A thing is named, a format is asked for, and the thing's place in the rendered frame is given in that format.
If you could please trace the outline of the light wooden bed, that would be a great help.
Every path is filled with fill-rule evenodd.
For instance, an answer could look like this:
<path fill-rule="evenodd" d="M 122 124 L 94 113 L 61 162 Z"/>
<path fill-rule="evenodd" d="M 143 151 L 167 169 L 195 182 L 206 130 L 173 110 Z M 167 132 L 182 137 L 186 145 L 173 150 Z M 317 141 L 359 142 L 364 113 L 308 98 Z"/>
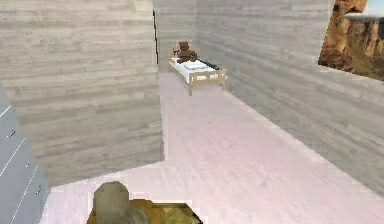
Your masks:
<path fill-rule="evenodd" d="M 179 64 L 176 58 L 168 60 L 169 69 L 174 72 L 188 87 L 189 95 L 192 95 L 195 87 L 204 85 L 220 85 L 223 90 L 226 89 L 227 70 L 214 70 L 207 67 L 205 69 L 187 70 L 184 63 Z"/>

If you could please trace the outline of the black long object on bed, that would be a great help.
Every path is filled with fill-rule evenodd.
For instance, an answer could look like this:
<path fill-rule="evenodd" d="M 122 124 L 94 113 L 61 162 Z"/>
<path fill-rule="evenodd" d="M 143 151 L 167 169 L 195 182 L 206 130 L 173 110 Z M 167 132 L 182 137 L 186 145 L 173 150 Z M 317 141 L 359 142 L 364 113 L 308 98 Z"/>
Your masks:
<path fill-rule="evenodd" d="M 210 63 L 210 62 L 208 62 L 208 61 L 204 61 L 204 60 L 202 60 L 201 58 L 198 58 L 197 60 L 200 61 L 200 62 L 202 62 L 202 63 L 204 63 L 204 64 L 207 65 L 208 67 L 213 68 L 214 70 L 220 70 L 220 67 L 219 67 L 218 65 L 212 64 L 212 63 Z"/>

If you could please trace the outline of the brown teddy bear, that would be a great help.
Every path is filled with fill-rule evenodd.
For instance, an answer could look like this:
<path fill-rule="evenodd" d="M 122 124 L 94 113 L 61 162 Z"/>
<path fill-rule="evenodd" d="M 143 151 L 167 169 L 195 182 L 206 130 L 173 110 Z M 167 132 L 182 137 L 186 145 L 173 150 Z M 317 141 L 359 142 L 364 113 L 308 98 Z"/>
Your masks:
<path fill-rule="evenodd" d="M 180 52 L 178 54 L 177 62 L 179 64 L 191 61 L 195 62 L 197 60 L 197 53 L 190 49 L 189 43 L 187 41 L 179 43 Z"/>

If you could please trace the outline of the grey-brown rounded statue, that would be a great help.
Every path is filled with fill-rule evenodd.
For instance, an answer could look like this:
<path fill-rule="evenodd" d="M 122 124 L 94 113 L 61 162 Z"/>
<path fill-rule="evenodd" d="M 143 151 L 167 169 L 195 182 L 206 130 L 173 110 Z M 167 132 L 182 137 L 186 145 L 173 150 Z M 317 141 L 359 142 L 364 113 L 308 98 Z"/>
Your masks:
<path fill-rule="evenodd" d="M 119 181 L 105 182 L 94 192 L 93 211 L 98 224 L 150 224 L 143 210 L 131 206 L 129 191 Z"/>

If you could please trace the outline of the white pillow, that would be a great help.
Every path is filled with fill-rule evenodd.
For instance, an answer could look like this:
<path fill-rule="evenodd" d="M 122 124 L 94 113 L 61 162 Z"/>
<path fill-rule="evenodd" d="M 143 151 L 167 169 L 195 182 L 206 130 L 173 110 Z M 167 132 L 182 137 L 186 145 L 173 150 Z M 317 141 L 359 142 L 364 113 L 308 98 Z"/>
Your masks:
<path fill-rule="evenodd" d="M 197 70 L 197 69 L 205 69 L 208 66 L 204 63 L 196 63 L 196 62 L 187 63 L 187 62 L 185 62 L 184 67 L 187 70 Z"/>

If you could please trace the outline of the grey cupboard with white lines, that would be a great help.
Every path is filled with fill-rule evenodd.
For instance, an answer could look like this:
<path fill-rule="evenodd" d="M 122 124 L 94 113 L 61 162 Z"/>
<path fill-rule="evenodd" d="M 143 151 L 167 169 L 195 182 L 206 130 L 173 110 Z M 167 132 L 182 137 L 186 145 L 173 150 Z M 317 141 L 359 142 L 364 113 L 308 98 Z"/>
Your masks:
<path fill-rule="evenodd" d="M 40 224 L 50 190 L 0 86 L 0 224 Z"/>

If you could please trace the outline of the framed canyon landscape picture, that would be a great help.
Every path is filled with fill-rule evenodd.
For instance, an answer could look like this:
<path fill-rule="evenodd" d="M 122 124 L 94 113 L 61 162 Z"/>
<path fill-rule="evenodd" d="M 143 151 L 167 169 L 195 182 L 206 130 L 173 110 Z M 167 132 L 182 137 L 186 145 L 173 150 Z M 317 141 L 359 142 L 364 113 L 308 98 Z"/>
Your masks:
<path fill-rule="evenodd" d="M 384 0 L 335 0 L 318 64 L 384 81 Z"/>

